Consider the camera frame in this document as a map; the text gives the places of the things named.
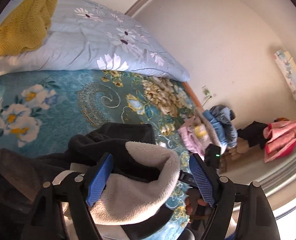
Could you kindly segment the right hand black glove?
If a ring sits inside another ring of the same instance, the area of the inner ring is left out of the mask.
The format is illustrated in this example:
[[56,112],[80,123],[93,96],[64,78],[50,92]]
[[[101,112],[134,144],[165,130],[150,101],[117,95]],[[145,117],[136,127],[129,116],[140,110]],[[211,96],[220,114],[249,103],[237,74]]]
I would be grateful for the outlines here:
[[206,210],[209,209],[209,204],[206,203],[200,196],[198,189],[189,188],[186,192],[187,197],[185,198],[185,211],[189,216],[189,223],[193,223],[195,220],[201,222],[207,221],[209,214],[207,215],[196,215],[196,210],[199,206],[205,207]]

